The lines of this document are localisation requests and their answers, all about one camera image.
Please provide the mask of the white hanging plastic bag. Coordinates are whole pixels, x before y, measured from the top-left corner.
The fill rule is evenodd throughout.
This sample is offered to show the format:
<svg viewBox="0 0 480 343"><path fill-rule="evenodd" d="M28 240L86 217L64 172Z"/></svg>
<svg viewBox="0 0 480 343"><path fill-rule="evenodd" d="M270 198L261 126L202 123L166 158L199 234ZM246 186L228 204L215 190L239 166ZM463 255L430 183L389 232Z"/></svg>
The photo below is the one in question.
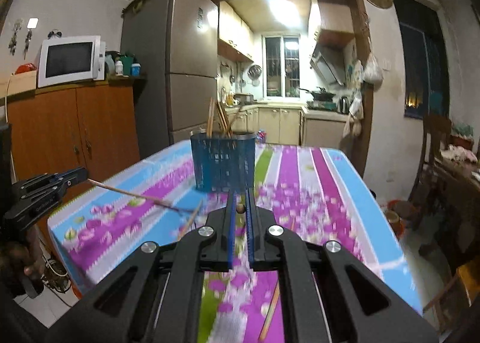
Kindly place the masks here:
<svg viewBox="0 0 480 343"><path fill-rule="evenodd" d="M380 85L383 82L382 69L373 53L368 55L363 77L364 82L371 85Z"/></svg>

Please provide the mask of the dark wooden side table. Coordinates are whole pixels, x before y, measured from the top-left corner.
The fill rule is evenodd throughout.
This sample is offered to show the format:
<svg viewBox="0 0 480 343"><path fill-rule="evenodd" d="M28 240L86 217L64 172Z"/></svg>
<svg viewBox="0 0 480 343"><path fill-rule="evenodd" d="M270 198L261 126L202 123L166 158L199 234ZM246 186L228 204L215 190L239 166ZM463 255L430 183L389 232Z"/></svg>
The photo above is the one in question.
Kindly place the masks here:
<svg viewBox="0 0 480 343"><path fill-rule="evenodd" d="M456 162L440 156L434 161L446 183L446 199L458 216L456 243L464 253L479 239L479 163Z"/></svg>

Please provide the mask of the orange wooden cabinet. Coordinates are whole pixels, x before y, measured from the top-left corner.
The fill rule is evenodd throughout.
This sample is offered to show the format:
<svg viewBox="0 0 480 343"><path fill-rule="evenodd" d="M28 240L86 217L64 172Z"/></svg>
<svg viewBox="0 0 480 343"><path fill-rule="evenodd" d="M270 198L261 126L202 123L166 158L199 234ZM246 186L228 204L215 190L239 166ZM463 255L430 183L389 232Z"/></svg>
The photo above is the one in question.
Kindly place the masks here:
<svg viewBox="0 0 480 343"><path fill-rule="evenodd" d="M38 89L7 101L18 180L84 167L106 180L140 159L133 79Z"/></svg>

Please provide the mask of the dark window with curtain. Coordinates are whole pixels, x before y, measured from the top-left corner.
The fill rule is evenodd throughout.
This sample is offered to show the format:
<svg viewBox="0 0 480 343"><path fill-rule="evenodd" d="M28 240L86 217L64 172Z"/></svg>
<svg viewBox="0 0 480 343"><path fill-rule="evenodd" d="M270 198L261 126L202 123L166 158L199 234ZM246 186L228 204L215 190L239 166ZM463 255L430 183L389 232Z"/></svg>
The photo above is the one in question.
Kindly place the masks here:
<svg viewBox="0 0 480 343"><path fill-rule="evenodd" d="M448 58L437 11L415 0L393 0L405 66L404 115L447 116L450 107Z"/></svg>

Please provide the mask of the steel range hood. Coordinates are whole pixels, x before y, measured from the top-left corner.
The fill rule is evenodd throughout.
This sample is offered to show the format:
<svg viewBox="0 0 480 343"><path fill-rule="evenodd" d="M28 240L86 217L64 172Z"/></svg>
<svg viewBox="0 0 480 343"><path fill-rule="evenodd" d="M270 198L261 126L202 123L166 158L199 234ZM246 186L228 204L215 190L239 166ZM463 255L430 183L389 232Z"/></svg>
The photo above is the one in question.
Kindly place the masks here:
<svg viewBox="0 0 480 343"><path fill-rule="evenodd" d="M325 85L346 85L345 63L341 50L317 43L310 67Z"/></svg>

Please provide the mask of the dark wooden chair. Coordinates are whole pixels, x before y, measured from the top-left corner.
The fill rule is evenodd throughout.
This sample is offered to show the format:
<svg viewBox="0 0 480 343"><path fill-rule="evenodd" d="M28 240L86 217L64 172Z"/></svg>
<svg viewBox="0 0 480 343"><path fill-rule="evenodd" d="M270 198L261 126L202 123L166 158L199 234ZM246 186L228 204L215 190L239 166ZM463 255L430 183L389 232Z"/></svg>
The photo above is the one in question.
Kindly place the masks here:
<svg viewBox="0 0 480 343"><path fill-rule="evenodd" d="M428 114L423 118L422 149L416 178L408 201L412 202L421 184L428 185L435 175L435 160L441 159L440 150L448 147L451 135L451 121L448 117Z"/></svg>

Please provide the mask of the blue perforated utensil holder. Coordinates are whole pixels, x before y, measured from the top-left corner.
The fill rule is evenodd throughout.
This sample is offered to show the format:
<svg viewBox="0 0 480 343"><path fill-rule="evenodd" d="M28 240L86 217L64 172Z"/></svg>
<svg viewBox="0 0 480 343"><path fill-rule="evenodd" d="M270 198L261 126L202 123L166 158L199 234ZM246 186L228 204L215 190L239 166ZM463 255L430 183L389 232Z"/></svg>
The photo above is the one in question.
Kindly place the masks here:
<svg viewBox="0 0 480 343"><path fill-rule="evenodd" d="M198 191L241 193L254 186L256 134L195 133L190 136Z"/></svg>

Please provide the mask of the chopsticks bundle in holder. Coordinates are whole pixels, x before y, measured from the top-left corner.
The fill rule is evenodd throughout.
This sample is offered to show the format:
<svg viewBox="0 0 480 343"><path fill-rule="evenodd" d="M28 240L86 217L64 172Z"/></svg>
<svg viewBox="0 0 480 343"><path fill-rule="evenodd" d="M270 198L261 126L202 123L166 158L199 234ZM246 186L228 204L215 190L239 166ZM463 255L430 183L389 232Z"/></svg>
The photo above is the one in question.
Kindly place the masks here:
<svg viewBox="0 0 480 343"><path fill-rule="evenodd" d="M215 122L219 124L220 135L222 137L232 137L233 124L236 118L237 116L233 116L233 118L230 119L223 105L217 100L210 98L209 107L208 107L208 121L207 121L207 127L206 127L207 137L208 138L213 137Z"/></svg>

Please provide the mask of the white microwave oven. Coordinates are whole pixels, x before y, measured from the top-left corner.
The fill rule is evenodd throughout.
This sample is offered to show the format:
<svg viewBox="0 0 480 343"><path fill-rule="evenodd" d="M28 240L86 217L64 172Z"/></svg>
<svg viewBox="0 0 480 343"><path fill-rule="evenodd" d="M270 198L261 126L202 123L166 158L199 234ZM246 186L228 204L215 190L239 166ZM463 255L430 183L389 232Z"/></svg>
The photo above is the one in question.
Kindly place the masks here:
<svg viewBox="0 0 480 343"><path fill-rule="evenodd" d="M100 36L51 38L41 45L39 89L83 80L104 80L106 42Z"/></svg>

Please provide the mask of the grey refrigerator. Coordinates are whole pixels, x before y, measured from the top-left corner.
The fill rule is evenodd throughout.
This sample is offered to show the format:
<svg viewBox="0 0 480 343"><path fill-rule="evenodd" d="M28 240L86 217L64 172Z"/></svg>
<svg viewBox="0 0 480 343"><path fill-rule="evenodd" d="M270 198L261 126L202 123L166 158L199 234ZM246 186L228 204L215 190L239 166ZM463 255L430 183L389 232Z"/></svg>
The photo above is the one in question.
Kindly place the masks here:
<svg viewBox="0 0 480 343"><path fill-rule="evenodd" d="M120 50L145 76L134 106L141 157L206 125L217 97L218 17L211 0L134 0L125 8Z"/></svg>

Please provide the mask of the floral purple blue tablecloth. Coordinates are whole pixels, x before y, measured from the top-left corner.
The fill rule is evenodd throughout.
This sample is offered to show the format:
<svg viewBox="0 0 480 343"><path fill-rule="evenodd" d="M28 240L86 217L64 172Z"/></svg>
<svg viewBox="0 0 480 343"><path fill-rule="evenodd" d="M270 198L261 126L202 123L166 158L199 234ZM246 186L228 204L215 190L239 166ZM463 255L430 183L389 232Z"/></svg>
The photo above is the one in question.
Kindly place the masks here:
<svg viewBox="0 0 480 343"><path fill-rule="evenodd" d="M256 146L255 200L276 222L304 241L338 241L415 310L420 298L397 241L372 192L337 149ZM194 210L191 229L222 208L225 194L195 188L188 141L151 155L120 172L110 185ZM176 241L192 213L176 212L145 199L93 188L49 217L50 238L72 282L85 293L147 241ZM237 215L232 269L205 274L198 339L258 342L277 284L274 272L253 272L248 263L246 217ZM280 298L264 342L283 341Z"/></svg>

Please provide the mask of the white bottle on cabinet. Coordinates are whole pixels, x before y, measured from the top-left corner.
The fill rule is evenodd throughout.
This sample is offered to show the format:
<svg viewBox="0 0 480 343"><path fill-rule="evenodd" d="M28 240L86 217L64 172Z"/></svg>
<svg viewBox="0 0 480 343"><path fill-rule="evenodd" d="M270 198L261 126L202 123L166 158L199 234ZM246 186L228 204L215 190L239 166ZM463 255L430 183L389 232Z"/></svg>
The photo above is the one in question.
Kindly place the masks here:
<svg viewBox="0 0 480 343"><path fill-rule="evenodd" d="M115 61L115 74L117 76L122 76L124 74L124 66L120 59Z"/></svg>

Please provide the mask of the kitchen window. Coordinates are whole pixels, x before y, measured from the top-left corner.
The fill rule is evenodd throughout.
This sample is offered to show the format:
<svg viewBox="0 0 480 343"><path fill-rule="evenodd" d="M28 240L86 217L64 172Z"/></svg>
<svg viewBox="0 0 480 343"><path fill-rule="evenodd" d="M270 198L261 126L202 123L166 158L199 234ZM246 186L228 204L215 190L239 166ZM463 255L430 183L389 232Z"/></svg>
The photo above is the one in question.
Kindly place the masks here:
<svg viewBox="0 0 480 343"><path fill-rule="evenodd" d="M266 97L299 98L299 36L264 37L263 46Z"/></svg>

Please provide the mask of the blue cup on cabinet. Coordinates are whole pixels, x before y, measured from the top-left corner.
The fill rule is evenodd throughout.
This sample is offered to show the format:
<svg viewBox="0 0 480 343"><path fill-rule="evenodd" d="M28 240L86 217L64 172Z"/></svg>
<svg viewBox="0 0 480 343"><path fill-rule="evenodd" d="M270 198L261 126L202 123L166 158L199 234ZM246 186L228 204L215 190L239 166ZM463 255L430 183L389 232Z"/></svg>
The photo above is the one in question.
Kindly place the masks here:
<svg viewBox="0 0 480 343"><path fill-rule="evenodd" d="M141 64L140 63L133 63L131 65L131 76L132 77L139 77L141 75Z"/></svg>

